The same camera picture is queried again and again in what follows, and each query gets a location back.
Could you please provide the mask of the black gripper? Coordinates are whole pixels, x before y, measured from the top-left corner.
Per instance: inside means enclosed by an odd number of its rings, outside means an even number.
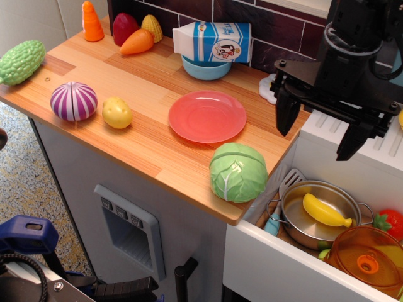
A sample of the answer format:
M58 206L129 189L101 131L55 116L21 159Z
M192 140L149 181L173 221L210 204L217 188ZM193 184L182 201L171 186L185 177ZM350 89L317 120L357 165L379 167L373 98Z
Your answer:
M384 137L399 108L367 76L389 81L401 75L401 68L379 73L378 51L378 47L367 50L326 45L318 62L277 60L271 84L277 99L277 130L286 136L304 104L349 125L337 149L337 161L349 160L368 138Z

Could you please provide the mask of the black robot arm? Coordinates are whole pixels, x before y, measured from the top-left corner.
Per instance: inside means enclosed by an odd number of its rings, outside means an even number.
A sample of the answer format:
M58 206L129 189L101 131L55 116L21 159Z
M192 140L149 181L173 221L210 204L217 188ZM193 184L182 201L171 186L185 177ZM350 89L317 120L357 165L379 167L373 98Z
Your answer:
M401 108L370 82L368 74L389 81L402 67L377 72L384 42L402 48L402 1L333 1L316 62L277 60L271 91L276 98L276 127L287 135L301 105L349 125L337 160L349 160L369 138L384 137Z

